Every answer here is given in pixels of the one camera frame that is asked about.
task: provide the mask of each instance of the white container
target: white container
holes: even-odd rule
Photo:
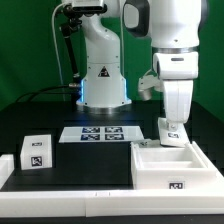
[[[185,148],[141,147],[131,143],[135,189],[205,189],[216,183],[217,169],[196,143]]]

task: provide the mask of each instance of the black tabletop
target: black tabletop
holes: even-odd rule
[[[72,110],[69,102],[11,104],[0,112],[0,155],[14,154],[15,171],[1,191],[132,189],[130,142],[59,144],[64,127],[140,126],[145,138],[158,139],[160,101],[133,102],[129,111],[94,115]],[[185,125],[208,158],[224,174],[224,124],[193,102]],[[26,135],[51,134],[53,168],[22,171],[20,151]],[[0,219],[3,223],[223,223],[222,215],[127,216],[96,218]]]

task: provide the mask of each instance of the small white box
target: small white box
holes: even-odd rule
[[[25,136],[20,161],[22,170],[52,167],[51,135]]]
[[[135,189],[205,189],[217,180],[218,170],[194,142],[185,148],[131,147]]]

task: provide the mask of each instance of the blue led light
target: blue led light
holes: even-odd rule
[[[83,103],[84,102],[84,80],[82,79],[82,81],[81,81],[81,103]]]
[[[128,100],[128,96],[127,96],[127,80],[124,79],[124,95],[125,95],[125,100]]]

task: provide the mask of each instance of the green backdrop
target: green backdrop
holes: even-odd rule
[[[1,0],[0,16],[0,109],[20,95],[59,85],[51,15],[59,0]],[[224,121],[224,1],[210,0],[210,16],[200,32],[200,74],[194,82],[193,100]],[[64,21],[56,20],[56,27]],[[103,24],[120,35],[118,19]],[[125,36],[125,77],[128,96],[139,99],[138,78],[150,67],[150,40]],[[72,80],[68,56],[60,32],[57,32],[64,82]],[[82,32],[72,37],[78,67],[86,72],[85,43]],[[162,96],[153,93],[154,99]],[[61,96],[40,96],[36,100],[62,100]]]

